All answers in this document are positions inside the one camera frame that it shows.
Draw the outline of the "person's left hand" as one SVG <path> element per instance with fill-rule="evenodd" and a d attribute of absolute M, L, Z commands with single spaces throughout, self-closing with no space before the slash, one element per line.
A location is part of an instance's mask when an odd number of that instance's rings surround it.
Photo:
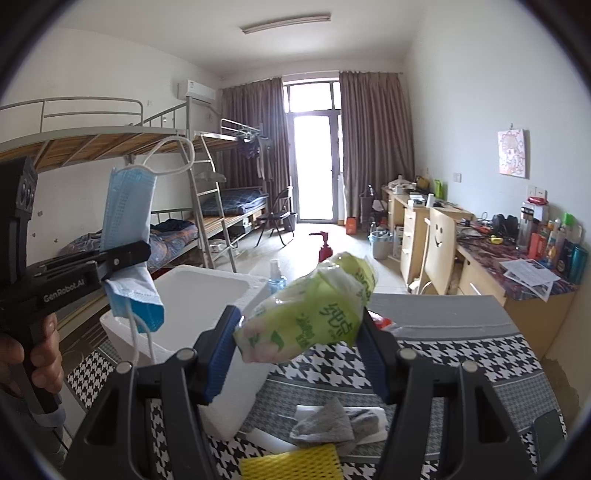
<path fill-rule="evenodd" d="M 35 367 L 32 383 L 51 394 L 58 394 L 63 385 L 64 371 L 59 350 L 56 314 L 47 316 L 43 320 L 42 327 L 43 339 L 32 349 L 30 355 L 31 363 Z M 1 386 L 20 396 L 20 388 L 11 376 L 10 367 L 24 361 L 23 347 L 11 337 L 2 336 L 0 354 Z"/>

